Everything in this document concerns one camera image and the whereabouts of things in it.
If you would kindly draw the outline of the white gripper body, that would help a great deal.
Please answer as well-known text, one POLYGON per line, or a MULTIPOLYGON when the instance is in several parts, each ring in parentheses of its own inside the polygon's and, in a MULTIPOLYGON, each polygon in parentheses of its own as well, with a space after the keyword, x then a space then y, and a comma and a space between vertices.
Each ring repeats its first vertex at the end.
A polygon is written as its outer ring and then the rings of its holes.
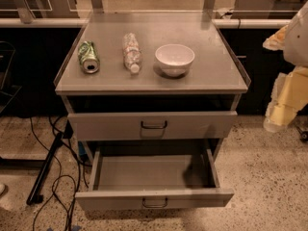
POLYGON ((270 120, 278 126, 289 125, 308 104, 308 68, 296 66, 286 78, 270 120))

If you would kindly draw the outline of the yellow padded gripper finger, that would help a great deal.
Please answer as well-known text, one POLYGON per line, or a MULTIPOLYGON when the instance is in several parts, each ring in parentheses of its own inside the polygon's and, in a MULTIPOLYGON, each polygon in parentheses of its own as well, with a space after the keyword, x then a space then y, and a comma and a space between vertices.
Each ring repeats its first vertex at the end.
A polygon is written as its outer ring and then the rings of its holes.
POLYGON ((263 127, 265 130, 271 133, 281 132, 286 129, 286 125, 280 118, 266 116, 263 122, 263 127))

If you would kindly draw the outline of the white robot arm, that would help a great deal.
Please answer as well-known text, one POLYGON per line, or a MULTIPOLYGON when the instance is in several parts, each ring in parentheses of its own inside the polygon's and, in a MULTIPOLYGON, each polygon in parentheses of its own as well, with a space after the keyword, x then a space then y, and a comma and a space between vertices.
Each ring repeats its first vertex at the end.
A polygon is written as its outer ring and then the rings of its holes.
POLYGON ((275 133, 286 129, 308 104, 308 2, 263 47, 282 50, 284 60, 295 66, 289 74, 279 73, 272 88, 263 126, 275 133))

